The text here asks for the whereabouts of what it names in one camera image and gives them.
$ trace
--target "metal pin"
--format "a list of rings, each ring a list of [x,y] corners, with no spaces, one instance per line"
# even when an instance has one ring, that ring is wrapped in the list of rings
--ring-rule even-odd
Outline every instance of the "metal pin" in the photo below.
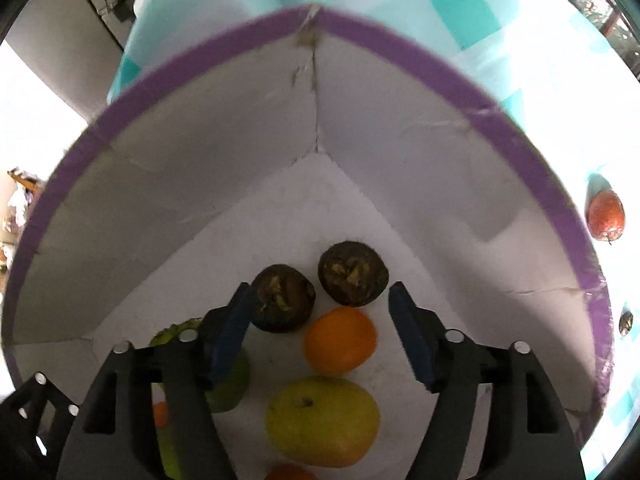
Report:
[[[531,347],[524,341],[516,341],[513,344],[513,347],[516,349],[516,352],[519,354],[528,354],[529,352],[531,352]]]
[[[462,343],[465,340],[465,335],[460,330],[447,330],[444,337],[450,343]]]
[[[178,336],[178,339],[183,343],[196,341],[197,338],[198,338],[198,332],[193,328],[188,328],[187,330],[183,330],[182,332],[180,332],[180,335]]]
[[[118,343],[113,346],[113,353],[124,354],[129,351],[129,348],[131,348],[131,343],[129,341],[123,341],[122,343]]]

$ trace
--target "checkered tablecloth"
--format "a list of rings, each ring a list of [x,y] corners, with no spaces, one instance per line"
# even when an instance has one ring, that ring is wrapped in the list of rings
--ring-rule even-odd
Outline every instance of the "checkered tablecloth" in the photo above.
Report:
[[[590,175],[602,174],[627,213],[621,240],[596,244],[614,323],[624,308],[640,316],[640,84],[565,0],[137,0],[138,19],[110,98],[219,31],[304,3],[377,20],[448,60],[522,127],[578,207]],[[582,450],[588,479],[613,457],[640,414],[639,331],[616,335],[607,409]],[[604,373],[613,364],[596,366]]]

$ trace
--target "red fruit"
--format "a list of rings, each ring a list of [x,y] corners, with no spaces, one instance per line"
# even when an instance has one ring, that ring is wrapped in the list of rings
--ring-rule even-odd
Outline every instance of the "red fruit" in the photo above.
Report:
[[[625,229],[625,209],[612,189],[599,192],[587,210],[589,232],[596,240],[612,242],[622,236]]]

